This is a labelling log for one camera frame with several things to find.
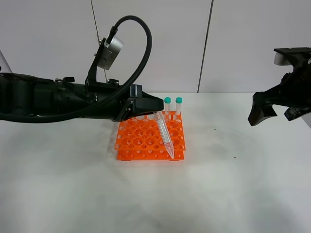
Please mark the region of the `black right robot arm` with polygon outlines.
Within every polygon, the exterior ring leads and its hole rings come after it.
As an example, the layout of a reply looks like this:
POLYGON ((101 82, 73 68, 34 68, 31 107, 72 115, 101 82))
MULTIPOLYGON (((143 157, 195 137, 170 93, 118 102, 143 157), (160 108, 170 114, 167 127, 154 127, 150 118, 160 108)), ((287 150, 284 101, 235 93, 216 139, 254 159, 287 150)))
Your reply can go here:
POLYGON ((276 117, 273 105, 286 106, 284 115, 288 121, 295 120, 311 112, 311 49, 279 48, 274 64, 293 67, 286 73, 280 84, 264 92, 256 92, 252 97, 252 109, 248 117, 251 126, 276 117))

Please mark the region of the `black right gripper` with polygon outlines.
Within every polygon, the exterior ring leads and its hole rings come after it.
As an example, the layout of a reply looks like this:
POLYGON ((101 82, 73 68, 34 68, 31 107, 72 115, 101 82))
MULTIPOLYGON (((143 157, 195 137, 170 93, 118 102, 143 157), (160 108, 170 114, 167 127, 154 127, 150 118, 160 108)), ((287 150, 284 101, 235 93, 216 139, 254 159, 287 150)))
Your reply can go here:
POLYGON ((251 126, 257 126, 271 117, 276 117, 272 105, 283 105, 289 108, 284 115, 288 121, 309 114, 311 112, 311 49, 279 48, 274 51, 281 54, 289 54, 289 61, 293 70, 286 73, 280 84, 273 92, 273 98, 269 100, 264 92, 257 92, 252 98, 252 108, 248 117, 251 126))

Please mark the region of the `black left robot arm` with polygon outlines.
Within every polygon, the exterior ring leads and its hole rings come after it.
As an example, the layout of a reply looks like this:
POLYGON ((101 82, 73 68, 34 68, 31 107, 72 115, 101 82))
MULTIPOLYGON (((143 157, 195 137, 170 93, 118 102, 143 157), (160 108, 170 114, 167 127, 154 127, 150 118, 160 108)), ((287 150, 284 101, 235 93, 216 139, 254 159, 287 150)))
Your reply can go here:
POLYGON ((49 80, 29 75, 1 73, 0 118, 18 123, 55 123, 75 118, 108 119, 122 122, 164 109, 163 100, 142 91, 133 81, 149 56, 123 85, 117 80, 96 80, 95 58, 85 84, 74 77, 49 80))

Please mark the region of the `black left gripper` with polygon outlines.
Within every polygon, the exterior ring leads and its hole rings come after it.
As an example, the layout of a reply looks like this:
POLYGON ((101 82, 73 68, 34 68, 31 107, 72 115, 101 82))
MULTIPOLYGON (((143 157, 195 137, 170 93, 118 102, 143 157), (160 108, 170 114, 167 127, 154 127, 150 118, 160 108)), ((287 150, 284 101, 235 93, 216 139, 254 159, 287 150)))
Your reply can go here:
MULTIPOLYGON (((119 81, 115 79, 105 83, 97 81, 97 64, 98 59, 95 58, 85 80, 86 96, 91 98, 91 104, 106 99, 120 87, 119 81)), ((123 107, 122 119, 131 119, 163 111, 164 100, 151 95, 145 95, 141 85, 132 84, 120 96, 109 101, 107 105, 84 117, 114 121, 123 107)))

